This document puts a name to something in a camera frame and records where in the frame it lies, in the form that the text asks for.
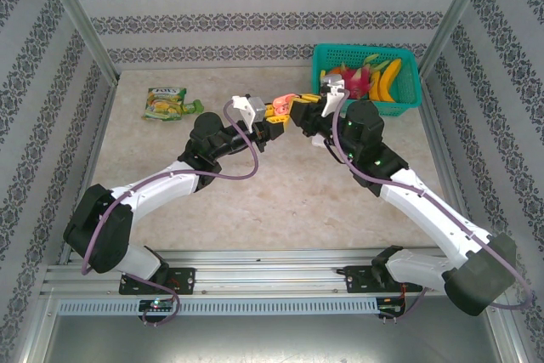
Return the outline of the aluminium frame post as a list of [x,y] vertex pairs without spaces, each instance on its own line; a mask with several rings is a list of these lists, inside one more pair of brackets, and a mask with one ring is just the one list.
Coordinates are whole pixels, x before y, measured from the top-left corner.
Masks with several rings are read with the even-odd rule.
[[93,56],[93,59],[99,66],[101,72],[105,75],[106,81],[110,85],[116,86],[118,84],[120,74],[117,72],[111,57],[101,42],[92,21],[82,6],[82,3],[80,0],[60,1],[62,2],[67,14],[70,16],[72,23],[81,34],[83,41]]
[[426,52],[424,53],[418,69],[420,78],[426,78],[434,67],[435,61],[445,47],[451,33],[454,31],[458,21],[463,16],[463,13],[470,0],[452,0],[447,9],[444,18],[439,24],[439,27],[434,34]]

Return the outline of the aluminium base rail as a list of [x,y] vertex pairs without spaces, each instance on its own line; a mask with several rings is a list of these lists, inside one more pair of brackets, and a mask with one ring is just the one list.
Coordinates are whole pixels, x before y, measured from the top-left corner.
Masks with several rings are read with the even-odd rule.
[[[369,264],[383,249],[160,251],[172,267],[195,269],[192,298],[332,298],[346,296],[348,265]],[[48,266],[40,298],[119,298],[121,274],[81,274],[82,259]]]

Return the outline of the teal plastic mesh basket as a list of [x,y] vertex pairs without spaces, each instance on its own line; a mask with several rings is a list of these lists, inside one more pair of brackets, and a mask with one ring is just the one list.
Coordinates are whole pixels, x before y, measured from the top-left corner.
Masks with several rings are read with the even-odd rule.
[[322,43],[314,47],[312,59],[312,91],[320,93],[320,72],[329,71],[342,63],[348,68],[359,68],[366,57],[378,54],[377,64],[385,60],[401,60],[399,74],[394,79],[390,94],[393,102],[375,102],[381,116],[401,116],[422,102],[422,89],[415,55],[407,48],[378,47]]

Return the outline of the green Fox's candy bag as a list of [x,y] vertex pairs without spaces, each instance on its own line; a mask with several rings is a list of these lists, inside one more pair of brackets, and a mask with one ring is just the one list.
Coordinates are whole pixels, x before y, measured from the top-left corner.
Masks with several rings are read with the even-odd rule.
[[163,122],[180,120],[185,95],[185,88],[149,88],[143,118]]

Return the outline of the large yellow toy banana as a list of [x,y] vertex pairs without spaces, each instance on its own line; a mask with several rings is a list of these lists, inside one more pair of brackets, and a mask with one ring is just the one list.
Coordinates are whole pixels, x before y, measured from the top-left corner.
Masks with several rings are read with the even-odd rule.
[[396,59],[393,60],[384,70],[378,85],[378,96],[382,102],[395,102],[394,98],[391,95],[390,89],[393,85],[394,80],[400,72],[401,66],[402,60]]

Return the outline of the pink toy dragon fruit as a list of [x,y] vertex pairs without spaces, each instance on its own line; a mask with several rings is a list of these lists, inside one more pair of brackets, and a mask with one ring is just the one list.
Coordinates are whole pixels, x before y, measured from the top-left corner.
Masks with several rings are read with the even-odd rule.
[[348,91],[350,99],[362,99],[376,83],[372,79],[373,70],[370,64],[362,65],[357,69],[341,64],[339,74],[344,80],[344,88]]

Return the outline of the pink earbud charging case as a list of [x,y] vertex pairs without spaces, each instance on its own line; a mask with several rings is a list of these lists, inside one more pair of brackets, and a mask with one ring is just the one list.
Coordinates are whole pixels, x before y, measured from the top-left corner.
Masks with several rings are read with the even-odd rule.
[[290,106],[293,99],[297,98],[297,94],[285,94],[275,98],[272,102],[274,112],[276,116],[288,115],[290,112]]

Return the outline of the small yellow toy banana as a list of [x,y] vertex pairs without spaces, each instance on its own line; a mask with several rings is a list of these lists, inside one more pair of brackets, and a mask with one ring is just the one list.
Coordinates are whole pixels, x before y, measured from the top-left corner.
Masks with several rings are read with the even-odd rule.
[[380,102],[380,96],[379,96],[379,83],[381,79],[381,72],[375,71],[371,74],[371,88],[369,90],[369,100]]

